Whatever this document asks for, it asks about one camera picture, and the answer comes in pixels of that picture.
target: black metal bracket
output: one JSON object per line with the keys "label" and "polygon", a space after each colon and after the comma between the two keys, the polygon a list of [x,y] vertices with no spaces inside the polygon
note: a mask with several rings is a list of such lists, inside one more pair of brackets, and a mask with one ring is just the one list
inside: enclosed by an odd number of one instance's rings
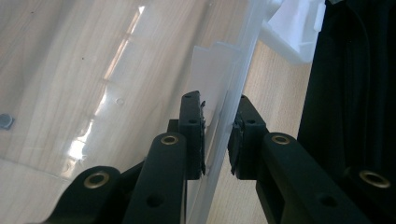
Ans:
{"label": "black metal bracket", "polygon": [[269,133],[242,96],[229,142],[232,173],[257,180],[269,223],[370,223],[304,148],[284,133]]}
{"label": "black metal bracket", "polygon": [[198,91],[185,94],[179,119],[154,138],[145,161],[122,174],[84,171],[44,223],[185,223],[187,180],[205,173],[204,105]]}

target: light wood floor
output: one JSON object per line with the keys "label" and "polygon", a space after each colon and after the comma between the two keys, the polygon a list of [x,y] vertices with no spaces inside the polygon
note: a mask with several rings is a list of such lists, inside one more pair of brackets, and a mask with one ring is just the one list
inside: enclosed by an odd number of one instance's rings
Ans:
{"label": "light wood floor", "polygon": [[[16,119],[0,131],[0,223],[42,221],[89,167],[142,161],[178,110],[192,46],[234,44],[246,7],[0,0],[0,113]],[[258,43],[245,94],[270,131],[297,134],[309,69]],[[225,158],[208,223],[261,223],[254,184],[229,171]]]}

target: transparent plastic sheet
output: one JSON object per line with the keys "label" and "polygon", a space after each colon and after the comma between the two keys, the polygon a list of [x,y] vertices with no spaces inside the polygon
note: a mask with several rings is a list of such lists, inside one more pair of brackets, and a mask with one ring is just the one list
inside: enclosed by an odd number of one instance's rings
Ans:
{"label": "transparent plastic sheet", "polygon": [[262,1],[3,0],[0,12],[0,114],[15,119],[0,131],[2,222],[42,221],[83,170],[142,161],[196,90],[208,175],[189,183],[188,220],[205,222]]}

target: black cloth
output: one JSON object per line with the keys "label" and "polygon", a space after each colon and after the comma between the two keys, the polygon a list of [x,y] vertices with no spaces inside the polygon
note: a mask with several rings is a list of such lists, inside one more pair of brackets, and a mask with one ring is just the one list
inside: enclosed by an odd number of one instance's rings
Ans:
{"label": "black cloth", "polygon": [[326,4],[298,140],[336,181],[396,175],[396,0]]}

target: black mechanical arm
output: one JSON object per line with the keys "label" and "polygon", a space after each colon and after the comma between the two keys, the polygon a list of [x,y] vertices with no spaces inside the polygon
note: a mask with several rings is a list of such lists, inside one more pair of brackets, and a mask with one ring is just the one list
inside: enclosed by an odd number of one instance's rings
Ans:
{"label": "black mechanical arm", "polygon": [[[167,133],[154,138],[145,161],[122,174],[105,166],[86,170],[44,223],[185,223],[187,180],[205,174],[204,105],[198,91],[185,94],[179,119],[169,120]],[[246,96],[228,149],[232,174],[257,180],[269,223],[396,220],[391,181],[351,168],[335,183],[293,137],[269,133]]]}

